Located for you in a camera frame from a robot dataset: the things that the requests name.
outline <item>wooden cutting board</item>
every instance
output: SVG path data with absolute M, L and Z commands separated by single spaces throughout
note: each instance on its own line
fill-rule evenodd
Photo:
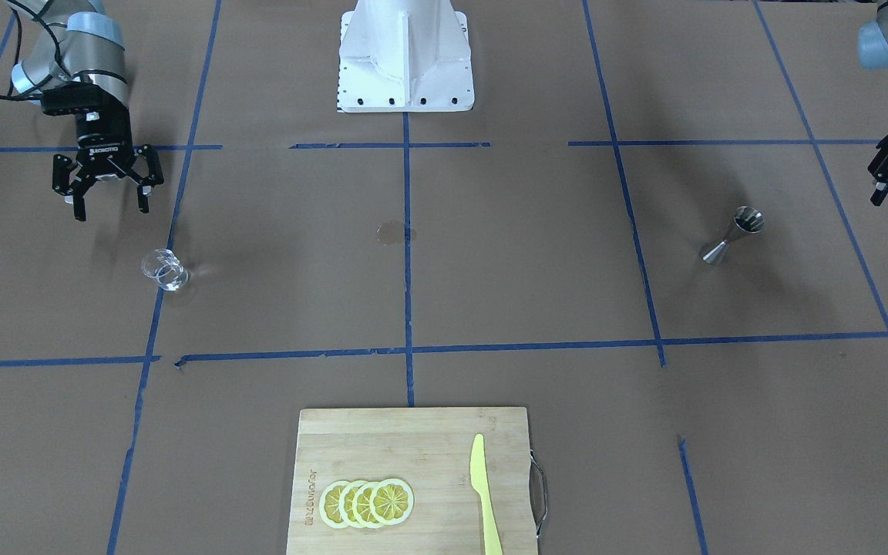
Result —
M 469 480 L 476 433 L 486 438 L 503 555 L 537 555 L 522 407 L 301 411 L 287 555 L 484 554 L 482 508 Z M 321 521 L 328 484 L 385 478 L 413 488 L 413 510 L 404 523 L 335 530 Z

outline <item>yellow knife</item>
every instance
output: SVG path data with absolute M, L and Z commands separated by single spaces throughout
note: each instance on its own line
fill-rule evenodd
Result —
M 479 433 L 472 443 L 472 488 L 482 498 L 482 526 L 486 540 L 486 555 L 503 555 L 500 531 L 493 514 L 493 498 L 489 495 L 489 473 L 486 471 L 486 438 Z

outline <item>cocktail jigger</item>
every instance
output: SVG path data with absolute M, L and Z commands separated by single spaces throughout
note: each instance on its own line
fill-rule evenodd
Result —
M 708 243 L 704 249 L 701 249 L 701 259 L 712 266 L 721 264 L 725 260 L 725 253 L 728 252 L 728 246 L 732 241 L 762 231 L 764 224 L 761 211 L 754 207 L 736 208 L 735 217 L 732 219 L 732 224 L 728 226 L 728 231 L 725 232 L 721 240 Z

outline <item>glass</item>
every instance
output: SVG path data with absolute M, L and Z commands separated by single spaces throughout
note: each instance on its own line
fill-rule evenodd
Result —
M 142 259 L 142 273 L 151 278 L 164 291 L 177 291 L 190 280 L 190 273 L 183 267 L 173 251 L 156 249 Z

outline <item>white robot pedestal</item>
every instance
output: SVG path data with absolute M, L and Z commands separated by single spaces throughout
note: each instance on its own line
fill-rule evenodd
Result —
M 475 105 L 468 18 L 450 0 L 358 0 L 341 17 L 339 112 Z

